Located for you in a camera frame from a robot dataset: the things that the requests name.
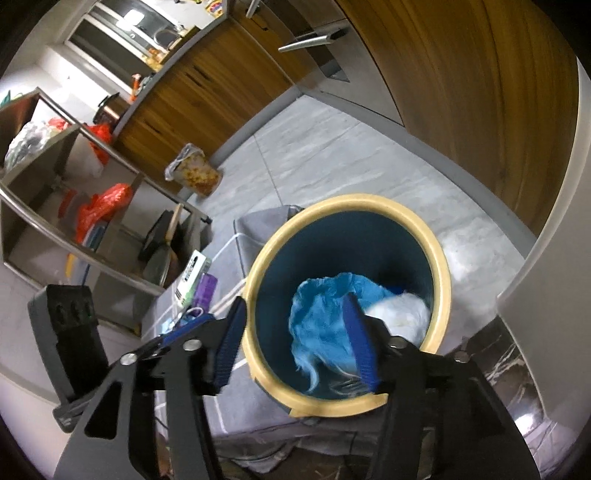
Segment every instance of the blue gripper pad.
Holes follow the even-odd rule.
[[[179,327],[176,330],[173,330],[172,332],[167,333],[165,335],[164,339],[162,340],[161,346],[171,345],[177,338],[182,337],[185,333],[190,332],[191,330],[194,330],[194,329],[200,327],[204,323],[211,322],[212,320],[215,321],[215,319],[216,318],[213,315],[211,315],[210,313],[206,313],[205,315],[200,315],[199,317],[196,317],[191,322],[187,322],[182,327]]]
[[[242,297],[236,297],[228,316],[228,329],[222,343],[217,349],[213,386],[220,389],[228,384],[240,341],[246,328],[246,302]]]
[[[375,392],[381,383],[378,375],[378,356],[364,325],[365,314],[354,294],[343,298],[343,320],[353,348],[361,381]]]

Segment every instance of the kitchen counter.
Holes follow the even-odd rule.
[[[286,42],[288,31],[253,32],[243,21],[244,4],[225,8],[163,65],[115,130],[115,148],[174,193],[180,185],[165,181],[164,170],[187,143],[210,160],[231,153],[301,94],[293,79],[308,71],[298,53],[279,61],[269,53]]]
[[[167,74],[167,72],[189,51],[191,50],[203,37],[208,35],[212,30],[214,30],[217,26],[219,26],[222,22],[224,22],[228,18],[228,11],[227,11],[227,1],[224,2],[224,13],[221,17],[216,18],[211,22],[207,27],[198,31],[188,42],[185,43],[178,51],[176,51],[172,57],[166,60],[162,69],[152,77],[149,84],[140,92],[138,97],[134,100],[134,102],[130,105],[127,111],[119,120],[115,131],[113,132],[113,136],[117,138],[121,131],[125,128],[125,125],[128,123],[130,117],[135,113],[138,107],[141,105],[142,101],[150,94],[153,88],[158,84],[158,82]]]

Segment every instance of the purple container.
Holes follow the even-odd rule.
[[[213,292],[215,292],[216,287],[217,278],[209,273],[204,273],[201,276],[197,288],[195,288],[195,294],[193,295],[191,306],[200,307],[203,309],[203,313],[208,313],[213,298]]]

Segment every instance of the red plastic bag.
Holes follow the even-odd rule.
[[[51,126],[51,127],[55,127],[57,128],[60,132],[62,130],[65,130],[66,128],[68,128],[70,126],[70,124],[68,122],[66,122],[62,117],[60,116],[55,116],[53,118],[51,118],[48,122],[47,125]]]
[[[113,141],[113,135],[111,134],[111,129],[107,124],[100,124],[100,125],[86,125],[88,129],[93,132],[97,137],[99,137],[103,142],[108,145],[111,145]],[[92,150],[95,152],[96,157],[103,165],[107,165],[109,161],[109,154],[101,149],[98,145],[94,142],[90,142],[90,146]]]
[[[58,116],[51,118],[47,122],[47,125],[50,125],[51,127],[55,127],[60,131],[65,130],[67,127],[70,126],[70,124],[68,122],[66,122],[63,118],[58,117]],[[85,125],[88,127],[88,130],[93,132],[97,137],[99,137],[106,144],[111,145],[113,143],[113,135],[111,134],[111,128],[109,127],[109,125],[107,125],[107,124],[100,124],[100,125],[85,124]],[[99,148],[99,146],[96,145],[94,142],[90,142],[90,146],[92,147],[92,151],[95,153],[96,158],[99,159],[99,161],[103,164],[103,166],[107,165],[107,162],[109,161],[109,154],[106,151]]]
[[[111,220],[117,210],[129,205],[133,196],[134,191],[126,183],[118,183],[100,195],[93,195],[90,203],[78,210],[76,242],[81,244],[88,230],[99,220]]]

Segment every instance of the kitchen window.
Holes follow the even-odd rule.
[[[66,45],[131,93],[133,75],[157,71],[158,58],[183,30],[141,0],[101,0],[82,17]]]

